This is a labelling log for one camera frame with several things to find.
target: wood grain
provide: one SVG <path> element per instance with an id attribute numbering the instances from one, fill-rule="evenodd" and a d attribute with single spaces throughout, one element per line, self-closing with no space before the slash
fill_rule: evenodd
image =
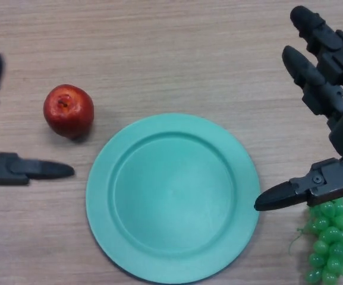
<path id="1" fill-rule="evenodd" d="M 343 29 L 343 1 L 335 0 L 0 0 L 0 151 L 77 171 L 66 181 L 0 188 L 0 285 L 141 284 L 95 244 L 84 199 L 99 150 L 142 117 L 186 112 L 224 126 L 248 149 L 263 190 L 336 156 L 325 119 L 302 103 L 281 60 L 285 45 L 305 52 L 289 20 L 299 4 Z M 45 96 L 63 83 L 96 105 L 83 144 L 54 135 L 43 119 Z M 262 214 L 243 254 L 200 284 L 304 284 L 311 241 L 302 237 L 288 255 L 304 209 Z"/>

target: apple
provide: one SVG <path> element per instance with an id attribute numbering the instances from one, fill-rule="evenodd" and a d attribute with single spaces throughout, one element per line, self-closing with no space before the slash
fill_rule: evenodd
<path id="1" fill-rule="evenodd" d="M 91 97 L 69 84 L 59 85 L 47 95 L 43 114 L 54 132 L 71 140 L 87 135 L 95 117 Z"/>

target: apple stem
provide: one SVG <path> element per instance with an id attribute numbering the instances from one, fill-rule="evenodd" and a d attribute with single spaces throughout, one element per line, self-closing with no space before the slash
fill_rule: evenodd
<path id="1" fill-rule="evenodd" d="M 59 104 L 62 104 L 63 107 L 67 107 L 67 106 L 68 106 L 67 103 L 64 102 L 64 101 L 62 101 L 62 100 L 58 100 L 58 103 L 59 103 Z"/>

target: wooden table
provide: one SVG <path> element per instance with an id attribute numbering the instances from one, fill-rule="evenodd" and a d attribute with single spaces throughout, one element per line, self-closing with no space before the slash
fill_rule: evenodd
<path id="1" fill-rule="evenodd" d="M 281 52 L 306 43 L 283 0 L 0 0 L 0 151 L 64 161 L 74 179 L 0 187 L 0 285 L 140 284 L 94 241 L 84 198 L 99 150 L 122 127 L 152 114 L 204 116 L 248 149 L 263 191 L 337 156 Z M 343 1 L 300 1 L 343 29 Z M 95 131 L 74 144 L 42 115 L 58 84 L 85 89 Z M 303 284 L 312 242 L 288 255 L 305 205 L 263 213 L 252 241 L 226 270 L 199 284 Z"/>

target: green plate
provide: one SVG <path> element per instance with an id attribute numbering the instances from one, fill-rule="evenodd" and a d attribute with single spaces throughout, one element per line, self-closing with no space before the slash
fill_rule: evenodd
<path id="1" fill-rule="evenodd" d="M 202 118 L 164 114 L 116 134 L 90 171 L 92 233 L 130 274 L 167 284 L 209 277 L 248 244 L 259 178 L 244 147 Z"/>

